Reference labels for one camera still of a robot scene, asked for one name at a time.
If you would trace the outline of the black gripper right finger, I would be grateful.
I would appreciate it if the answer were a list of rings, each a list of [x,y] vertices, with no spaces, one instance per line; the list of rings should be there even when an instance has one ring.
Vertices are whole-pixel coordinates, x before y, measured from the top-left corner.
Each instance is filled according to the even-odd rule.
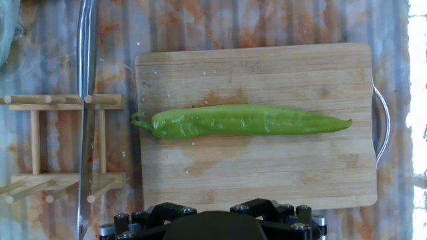
[[[252,217],[267,239],[326,240],[327,223],[324,215],[312,213],[307,205],[294,207],[267,199],[254,199],[234,205],[230,212]]]

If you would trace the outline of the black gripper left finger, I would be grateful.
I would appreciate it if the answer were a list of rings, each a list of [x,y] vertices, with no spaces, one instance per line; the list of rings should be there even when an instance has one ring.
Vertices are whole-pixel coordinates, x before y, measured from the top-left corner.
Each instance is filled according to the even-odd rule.
[[[193,207],[174,203],[154,205],[131,215],[120,213],[113,223],[99,227],[99,240],[163,239],[172,221],[196,213]]]

